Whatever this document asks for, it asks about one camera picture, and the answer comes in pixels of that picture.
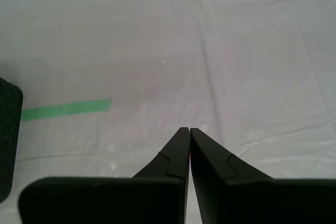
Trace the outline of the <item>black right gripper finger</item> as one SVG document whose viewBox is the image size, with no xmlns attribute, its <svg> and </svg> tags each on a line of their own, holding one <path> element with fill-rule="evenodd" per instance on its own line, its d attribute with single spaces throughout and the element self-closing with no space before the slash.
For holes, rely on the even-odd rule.
<svg viewBox="0 0 336 224">
<path fill-rule="evenodd" d="M 23 223 L 184 223 L 190 132 L 180 128 L 130 178 L 47 177 L 28 185 L 18 209 Z"/>
<path fill-rule="evenodd" d="M 190 133 L 203 223 L 335 223 L 334 179 L 275 179 L 201 130 Z"/>
</svg>

